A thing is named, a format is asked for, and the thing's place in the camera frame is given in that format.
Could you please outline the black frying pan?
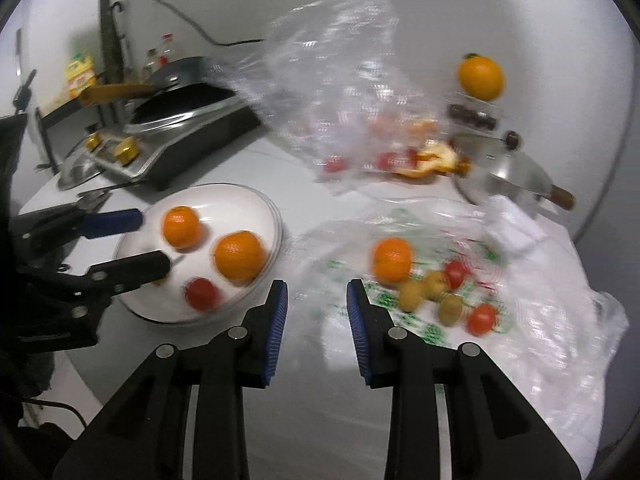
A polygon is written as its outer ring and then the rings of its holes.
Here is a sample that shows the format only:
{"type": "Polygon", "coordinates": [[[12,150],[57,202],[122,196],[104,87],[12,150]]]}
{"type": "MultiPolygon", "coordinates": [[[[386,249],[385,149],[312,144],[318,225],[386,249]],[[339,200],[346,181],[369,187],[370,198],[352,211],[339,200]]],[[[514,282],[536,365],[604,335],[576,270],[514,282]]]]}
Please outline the black frying pan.
{"type": "Polygon", "coordinates": [[[94,84],[78,96],[81,106],[95,106],[114,101],[167,98],[171,103],[198,107],[232,96],[233,91],[208,80],[204,56],[180,58],[160,68],[138,84],[94,84]]]}

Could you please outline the oil bottle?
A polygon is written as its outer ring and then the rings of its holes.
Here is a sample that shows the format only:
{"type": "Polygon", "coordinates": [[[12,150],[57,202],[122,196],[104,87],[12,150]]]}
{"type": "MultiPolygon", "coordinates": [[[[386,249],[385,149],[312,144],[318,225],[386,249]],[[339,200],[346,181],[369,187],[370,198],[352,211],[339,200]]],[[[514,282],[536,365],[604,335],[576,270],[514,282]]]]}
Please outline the oil bottle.
{"type": "Polygon", "coordinates": [[[146,51],[146,59],[142,67],[142,79],[148,80],[158,69],[158,56],[155,49],[146,51]]]}

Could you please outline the yellow green small fruit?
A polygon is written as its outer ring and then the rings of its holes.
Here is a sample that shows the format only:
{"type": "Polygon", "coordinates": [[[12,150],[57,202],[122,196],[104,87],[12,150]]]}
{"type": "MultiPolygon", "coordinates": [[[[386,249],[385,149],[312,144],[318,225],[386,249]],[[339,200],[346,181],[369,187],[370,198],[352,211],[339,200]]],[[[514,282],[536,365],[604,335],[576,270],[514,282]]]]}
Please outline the yellow green small fruit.
{"type": "Polygon", "coordinates": [[[422,280],[422,292],[426,300],[439,301],[449,291],[448,276],[444,271],[432,271],[422,280]]]}

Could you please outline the steel pot lid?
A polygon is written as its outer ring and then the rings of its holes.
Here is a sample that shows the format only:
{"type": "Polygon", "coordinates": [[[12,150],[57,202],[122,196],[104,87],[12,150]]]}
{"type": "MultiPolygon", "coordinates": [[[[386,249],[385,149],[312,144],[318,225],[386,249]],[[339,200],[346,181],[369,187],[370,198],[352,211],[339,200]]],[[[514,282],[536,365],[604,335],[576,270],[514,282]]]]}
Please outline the steel pot lid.
{"type": "Polygon", "coordinates": [[[70,150],[62,162],[58,189],[68,191],[77,188],[102,174],[103,171],[104,169],[87,155],[86,149],[78,144],[70,150]]]}

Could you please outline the induction cooktop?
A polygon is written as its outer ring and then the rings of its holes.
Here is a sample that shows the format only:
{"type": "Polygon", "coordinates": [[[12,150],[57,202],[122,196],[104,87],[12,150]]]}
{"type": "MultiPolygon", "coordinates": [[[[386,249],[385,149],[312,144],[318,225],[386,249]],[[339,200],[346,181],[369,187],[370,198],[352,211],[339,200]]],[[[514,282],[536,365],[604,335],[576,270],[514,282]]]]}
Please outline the induction cooktop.
{"type": "Polygon", "coordinates": [[[233,91],[198,82],[160,92],[137,106],[125,125],[98,130],[87,154],[122,180],[161,191],[259,125],[233,91]]]}

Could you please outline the large orange on box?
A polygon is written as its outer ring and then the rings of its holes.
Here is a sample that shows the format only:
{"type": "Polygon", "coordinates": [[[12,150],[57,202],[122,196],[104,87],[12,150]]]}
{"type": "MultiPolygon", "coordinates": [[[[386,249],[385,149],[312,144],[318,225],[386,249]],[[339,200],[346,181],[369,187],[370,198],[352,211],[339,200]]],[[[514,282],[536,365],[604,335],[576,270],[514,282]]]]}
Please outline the large orange on box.
{"type": "Polygon", "coordinates": [[[500,98],[506,86],[501,66],[491,58],[476,53],[465,55],[458,66],[457,77],[468,96],[485,102],[500,98]]]}

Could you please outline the yellow detergent bottle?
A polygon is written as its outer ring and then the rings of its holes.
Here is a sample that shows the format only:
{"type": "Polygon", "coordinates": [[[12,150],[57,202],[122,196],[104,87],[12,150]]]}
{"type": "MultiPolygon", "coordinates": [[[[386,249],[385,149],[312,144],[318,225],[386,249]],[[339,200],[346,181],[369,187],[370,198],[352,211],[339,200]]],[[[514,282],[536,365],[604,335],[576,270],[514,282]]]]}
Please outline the yellow detergent bottle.
{"type": "Polygon", "coordinates": [[[65,69],[65,78],[71,99],[76,99],[81,92],[93,86],[96,83],[96,71],[92,56],[76,54],[65,69]]]}

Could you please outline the green yellow jujube fruit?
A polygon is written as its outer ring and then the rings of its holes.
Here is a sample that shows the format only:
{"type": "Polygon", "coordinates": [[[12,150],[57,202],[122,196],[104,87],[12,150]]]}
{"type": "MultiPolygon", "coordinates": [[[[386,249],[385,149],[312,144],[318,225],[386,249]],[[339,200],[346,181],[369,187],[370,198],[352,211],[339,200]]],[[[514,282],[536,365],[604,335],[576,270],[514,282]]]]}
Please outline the green yellow jujube fruit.
{"type": "Polygon", "coordinates": [[[423,301],[423,284],[421,281],[408,280],[398,285],[398,308],[402,312],[415,311],[423,301]]]}

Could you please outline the black metal shelf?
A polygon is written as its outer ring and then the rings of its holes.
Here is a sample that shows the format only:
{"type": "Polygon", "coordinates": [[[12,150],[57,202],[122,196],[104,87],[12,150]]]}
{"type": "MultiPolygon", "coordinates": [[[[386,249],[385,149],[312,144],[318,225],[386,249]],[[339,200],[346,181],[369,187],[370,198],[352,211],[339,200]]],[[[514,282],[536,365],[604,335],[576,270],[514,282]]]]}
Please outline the black metal shelf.
{"type": "Polygon", "coordinates": [[[48,112],[37,107],[34,118],[44,151],[44,162],[38,168],[50,171],[52,176],[60,172],[63,160],[84,140],[88,129],[106,125],[101,107],[81,106],[78,99],[58,103],[48,112]]]}

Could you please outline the printed white plastic bag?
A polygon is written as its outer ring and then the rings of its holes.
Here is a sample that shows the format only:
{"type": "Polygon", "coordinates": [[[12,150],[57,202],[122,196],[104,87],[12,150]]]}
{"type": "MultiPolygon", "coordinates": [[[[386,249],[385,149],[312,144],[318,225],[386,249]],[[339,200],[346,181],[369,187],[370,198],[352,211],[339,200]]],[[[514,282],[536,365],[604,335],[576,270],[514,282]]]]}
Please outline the printed white plastic bag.
{"type": "Polygon", "coordinates": [[[343,419],[349,442],[360,434],[382,438],[382,419],[355,410],[363,388],[345,307],[352,278],[363,280],[371,301],[396,324],[430,344],[454,348],[469,338],[463,321],[440,322],[434,302],[406,313],[396,290],[375,281],[371,248],[396,236],[413,247],[417,280],[450,261],[468,268],[459,288],[466,310],[489,304],[497,312],[495,327],[478,343],[588,474],[602,428],[605,375],[627,315],[613,296],[590,288],[574,252],[503,198],[487,208],[441,198],[378,204],[294,242],[293,356],[311,382],[314,412],[343,419]]]}

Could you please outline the red cap sauce bottle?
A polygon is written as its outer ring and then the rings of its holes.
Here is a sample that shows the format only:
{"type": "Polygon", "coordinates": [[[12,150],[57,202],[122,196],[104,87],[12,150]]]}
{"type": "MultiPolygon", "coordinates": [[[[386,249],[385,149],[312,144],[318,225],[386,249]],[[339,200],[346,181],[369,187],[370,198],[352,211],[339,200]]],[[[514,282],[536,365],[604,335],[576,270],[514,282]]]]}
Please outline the red cap sauce bottle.
{"type": "Polygon", "coordinates": [[[165,34],[162,36],[160,43],[160,52],[158,52],[158,66],[165,67],[176,58],[174,35],[165,34]]]}

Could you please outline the clear box of chestnuts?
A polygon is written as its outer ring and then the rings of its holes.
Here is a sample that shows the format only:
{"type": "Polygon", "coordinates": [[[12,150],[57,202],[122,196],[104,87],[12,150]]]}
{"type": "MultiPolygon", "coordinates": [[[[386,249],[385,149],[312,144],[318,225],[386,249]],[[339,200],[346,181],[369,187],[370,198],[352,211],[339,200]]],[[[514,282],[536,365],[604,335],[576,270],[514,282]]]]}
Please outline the clear box of chestnuts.
{"type": "Polygon", "coordinates": [[[502,119],[498,105],[462,92],[448,94],[446,114],[454,124],[480,132],[494,132],[502,119]]]}

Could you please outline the white round plate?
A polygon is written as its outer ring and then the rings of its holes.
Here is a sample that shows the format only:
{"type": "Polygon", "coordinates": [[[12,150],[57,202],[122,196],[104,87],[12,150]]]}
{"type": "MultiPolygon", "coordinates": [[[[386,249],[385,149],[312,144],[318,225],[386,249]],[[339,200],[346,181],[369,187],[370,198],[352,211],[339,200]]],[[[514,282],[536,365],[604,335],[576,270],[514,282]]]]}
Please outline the white round plate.
{"type": "Polygon", "coordinates": [[[283,222],[276,205],[261,192],[231,183],[209,183],[175,192],[146,208],[142,227],[122,236],[115,250],[117,258],[160,250],[168,255],[168,275],[156,283],[126,292],[120,300],[129,312],[146,322],[160,325],[193,325],[221,318],[240,304],[264,280],[278,258],[283,242],[283,222]],[[185,206],[194,211],[202,237],[190,249],[177,249],[163,233],[166,214],[185,206]],[[253,233],[262,244],[265,262],[249,282],[230,281],[215,262],[215,247],[235,232],[253,233]],[[186,286],[205,278],[218,292],[213,309],[196,310],[186,299],[186,286]]]}

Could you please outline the red cherry tomato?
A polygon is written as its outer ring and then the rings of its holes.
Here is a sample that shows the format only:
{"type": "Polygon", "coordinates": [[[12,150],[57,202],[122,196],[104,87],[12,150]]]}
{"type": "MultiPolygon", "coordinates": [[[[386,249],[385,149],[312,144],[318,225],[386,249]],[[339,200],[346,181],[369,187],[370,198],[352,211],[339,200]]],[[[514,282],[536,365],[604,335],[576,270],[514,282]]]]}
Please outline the red cherry tomato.
{"type": "Polygon", "coordinates": [[[466,330],[475,337],[491,332],[498,321],[498,310],[491,304],[480,304],[466,320],[466,330]]]}

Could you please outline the cherry tomato on plate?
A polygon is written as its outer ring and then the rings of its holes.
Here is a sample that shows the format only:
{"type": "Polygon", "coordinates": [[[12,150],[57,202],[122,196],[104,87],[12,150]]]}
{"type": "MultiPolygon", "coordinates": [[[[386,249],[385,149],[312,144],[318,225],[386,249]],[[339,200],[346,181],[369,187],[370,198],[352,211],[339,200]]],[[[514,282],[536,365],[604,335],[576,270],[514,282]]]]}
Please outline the cherry tomato on plate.
{"type": "Polygon", "coordinates": [[[207,278],[194,278],[184,286],[184,298],[194,310],[207,312],[218,307],[220,292],[207,278]]]}

